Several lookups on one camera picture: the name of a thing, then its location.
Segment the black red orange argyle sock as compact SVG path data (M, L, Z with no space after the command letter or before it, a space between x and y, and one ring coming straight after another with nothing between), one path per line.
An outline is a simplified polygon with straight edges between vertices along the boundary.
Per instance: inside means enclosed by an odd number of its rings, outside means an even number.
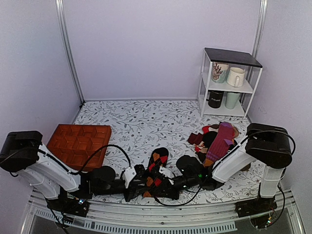
M160 167L166 167L168 155L169 151L167 148L161 147L153 150L145 172L147 176L145 185L149 187L149 190L144 192L144 198L156 196L160 192L161 186L164 185L164 175L159 172L159 169Z

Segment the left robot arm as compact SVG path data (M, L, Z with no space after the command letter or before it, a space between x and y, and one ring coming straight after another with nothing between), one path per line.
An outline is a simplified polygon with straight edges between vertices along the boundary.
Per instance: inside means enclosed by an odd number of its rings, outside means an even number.
M69 211L73 204L61 191L78 199L123 194L126 201L148 191L143 165L129 166L120 179L110 166L90 172L76 171L56 158L41 139L38 131L10 132L0 152L0 166L25 178L63 212Z

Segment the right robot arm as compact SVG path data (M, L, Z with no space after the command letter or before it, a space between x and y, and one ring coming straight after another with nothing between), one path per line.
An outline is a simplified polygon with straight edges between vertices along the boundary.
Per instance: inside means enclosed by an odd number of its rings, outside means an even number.
M207 169L194 157L182 156L176 162L181 176L174 176L164 167L160 167L159 172L176 191L196 185L213 191L223 186L243 167L258 160L265 164L265 168L258 188L258 198L253 200L252 208L261 213L270 206L283 173L292 162L295 147L295 141L286 129L252 123L247 127L245 138Z

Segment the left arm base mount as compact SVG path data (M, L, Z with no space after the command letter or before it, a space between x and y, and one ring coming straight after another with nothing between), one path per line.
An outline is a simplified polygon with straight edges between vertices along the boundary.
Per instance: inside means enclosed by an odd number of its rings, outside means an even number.
M87 199L77 198L65 190L61 190L57 199L47 200L48 208L59 211L62 214L86 217L89 211L90 203Z

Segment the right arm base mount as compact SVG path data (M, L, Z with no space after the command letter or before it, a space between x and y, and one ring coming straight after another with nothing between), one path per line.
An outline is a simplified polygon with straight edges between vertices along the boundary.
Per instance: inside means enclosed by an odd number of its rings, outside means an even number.
M257 215L250 219L256 229L265 229L273 225L276 219L275 209L277 204L275 196L272 198L257 198L235 203L235 211L238 217Z

